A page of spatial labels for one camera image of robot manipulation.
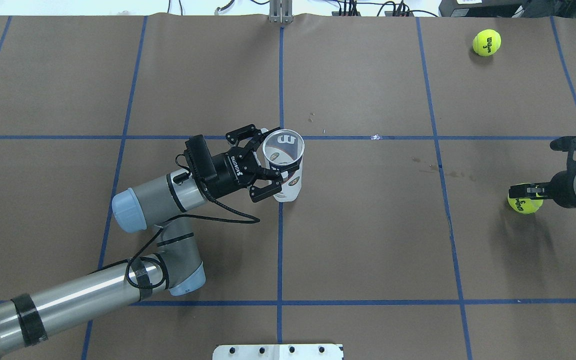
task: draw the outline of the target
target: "black box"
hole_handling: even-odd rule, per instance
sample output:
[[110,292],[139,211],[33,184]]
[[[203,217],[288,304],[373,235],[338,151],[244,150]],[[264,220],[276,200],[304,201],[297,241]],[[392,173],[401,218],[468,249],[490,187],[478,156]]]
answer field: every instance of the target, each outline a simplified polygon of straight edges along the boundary
[[458,4],[457,0],[441,0],[439,13],[445,17],[512,18],[522,0],[482,0],[478,4]]

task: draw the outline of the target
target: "white can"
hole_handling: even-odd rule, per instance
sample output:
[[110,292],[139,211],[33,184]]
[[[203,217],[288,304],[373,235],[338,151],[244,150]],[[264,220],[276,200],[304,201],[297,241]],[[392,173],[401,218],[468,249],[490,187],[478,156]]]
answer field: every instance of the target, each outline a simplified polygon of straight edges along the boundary
[[[281,192],[274,194],[280,202],[294,201],[302,189],[302,170],[304,170],[304,139],[296,131],[283,129],[268,135],[263,141],[261,149],[263,157],[271,169],[281,171],[283,183]],[[288,173],[285,169],[299,164],[297,171]]]

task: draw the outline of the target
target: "light blue cap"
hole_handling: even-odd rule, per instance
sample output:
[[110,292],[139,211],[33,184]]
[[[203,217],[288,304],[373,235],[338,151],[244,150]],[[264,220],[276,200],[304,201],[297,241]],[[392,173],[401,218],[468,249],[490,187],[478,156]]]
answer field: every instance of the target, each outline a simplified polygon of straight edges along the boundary
[[194,292],[203,287],[204,284],[206,284],[206,273],[204,272],[204,263],[201,262],[192,275],[188,276],[181,284],[170,288],[169,291],[172,296],[182,296]]
[[119,227],[126,233],[146,230],[146,217],[132,187],[112,198],[112,213]]

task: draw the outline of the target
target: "tennis ball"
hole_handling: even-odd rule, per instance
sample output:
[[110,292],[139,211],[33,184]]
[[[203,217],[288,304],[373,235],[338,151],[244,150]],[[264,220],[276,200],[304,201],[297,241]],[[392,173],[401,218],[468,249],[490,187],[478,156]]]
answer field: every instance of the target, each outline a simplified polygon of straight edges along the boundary
[[472,39],[472,49],[482,57],[489,57],[501,47],[501,35],[493,29],[480,31]]
[[541,199],[535,200],[532,198],[510,198],[508,197],[508,204],[510,207],[519,214],[534,214],[542,207],[544,201]]

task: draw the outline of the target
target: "black strap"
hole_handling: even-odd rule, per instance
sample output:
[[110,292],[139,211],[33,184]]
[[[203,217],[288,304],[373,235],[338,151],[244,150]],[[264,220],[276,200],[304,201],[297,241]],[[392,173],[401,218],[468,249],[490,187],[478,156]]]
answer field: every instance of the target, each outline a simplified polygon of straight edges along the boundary
[[159,259],[160,263],[159,266],[161,267],[161,275],[166,280],[166,289],[168,289],[170,287],[170,276],[168,272],[168,267],[166,266],[166,261],[164,261],[164,258],[158,252],[154,253],[154,256],[156,256],[157,259]]
[[180,242],[181,240],[185,240],[185,239],[188,239],[188,238],[192,238],[192,237],[194,237],[194,235],[195,235],[195,233],[194,233],[194,232],[191,232],[191,233],[189,233],[189,234],[185,234],[185,235],[181,235],[181,236],[178,236],[178,237],[174,237],[174,238],[169,239],[169,240],[166,240],[166,241],[158,242],[158,243],[157,243],[157,248],[160,248],[160,247],[162,247],[162,246],[167,246],[167,245],[170,245],[170,244],[173,244],[173,243],[176,243],[176,242]]
[[172,196],[172,199],[174,200],[176,207],[179,208],[179,211],[181,211],[182,213],[185,213],[186,209],[181,204],[181,201],[179,201],[177,193],[175,192],[175,189],[172,187],[172,182],[170,180],[170,174],[166,175],[166,183],[168,184],[168,190],[170,191],[170,196]]
[[[148,275],[148,270],[140,258],[135,258],[135,260],[133,260],[132,264],[130,265],[130,268],[137,278],[137,285],[140,287],[150,287],[150,285],[153,285],[151,283],[151,277]],[[153,289],[139,289],[139,301],[148,299],[152,295]]]
[[21,294],[10,299],[10,301],[14,304],[25,346],[36,346],[39,342],[48,340],[44,322],[39,316],[39,312],[30,295]]

